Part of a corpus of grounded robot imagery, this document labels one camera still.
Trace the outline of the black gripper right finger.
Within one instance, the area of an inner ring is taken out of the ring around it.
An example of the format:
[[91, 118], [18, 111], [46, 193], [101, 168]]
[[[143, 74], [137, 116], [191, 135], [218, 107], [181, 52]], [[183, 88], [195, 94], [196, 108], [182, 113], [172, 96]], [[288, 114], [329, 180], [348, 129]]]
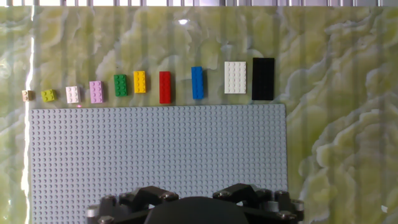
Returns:
[[303, 224], [304, 203], [284, 190], [275, 192], [248, 184], [234, 184], [213, 193], [213, 198], [232, 203], [246, 222]]

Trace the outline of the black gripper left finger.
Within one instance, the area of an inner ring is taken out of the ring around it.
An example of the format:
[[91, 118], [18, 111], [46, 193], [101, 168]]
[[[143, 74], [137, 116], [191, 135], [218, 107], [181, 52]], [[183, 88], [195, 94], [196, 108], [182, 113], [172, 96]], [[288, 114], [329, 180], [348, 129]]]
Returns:
[[179, 199], [175, 192], [154, 186], [138, 188], [119, 195], [106, 195], [99, 204], [86, 209], [87, 224], [144, 223], [151, 211], [150, 205], [157, 206]]

